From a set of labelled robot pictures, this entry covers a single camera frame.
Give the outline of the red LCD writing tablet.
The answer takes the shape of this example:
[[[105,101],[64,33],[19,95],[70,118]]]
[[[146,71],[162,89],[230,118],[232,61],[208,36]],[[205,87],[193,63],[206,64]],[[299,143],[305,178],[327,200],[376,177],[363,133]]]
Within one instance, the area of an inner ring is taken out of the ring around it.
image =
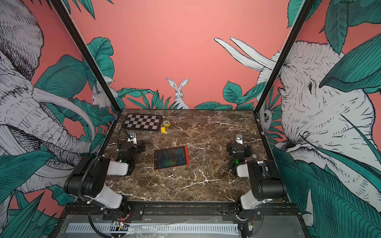
[[[154,170],[188,166],[190,164],[187,146],[159,149],[154,152]]]

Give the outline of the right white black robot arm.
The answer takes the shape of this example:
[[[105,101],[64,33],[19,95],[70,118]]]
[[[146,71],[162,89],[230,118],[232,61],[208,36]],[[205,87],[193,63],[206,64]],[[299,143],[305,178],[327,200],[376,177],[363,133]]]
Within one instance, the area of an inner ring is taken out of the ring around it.
[[[257,161],[253,157],[252,144],[244,142],[241,134],[235,136],[233,143],[227,143],[226,150],[231,156],[227,165],[228,172],[250,181],[250,190],[240,197],[242,210],[255,210],[262,204],[287,195],[287,186],[275,161]]]

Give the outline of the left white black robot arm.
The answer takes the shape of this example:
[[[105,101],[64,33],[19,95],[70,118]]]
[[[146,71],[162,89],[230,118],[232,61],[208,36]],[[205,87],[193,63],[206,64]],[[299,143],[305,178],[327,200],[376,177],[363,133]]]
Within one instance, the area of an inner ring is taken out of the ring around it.
[[[123,196],[105,184],[106,177],[132,175],[137,155],[145,151],[145,144],[138,144],[136,132],[120,129],[117,148],[117,161],[104,156],[81,159],[65,181],[64,192],[104,208],[119,209]]]

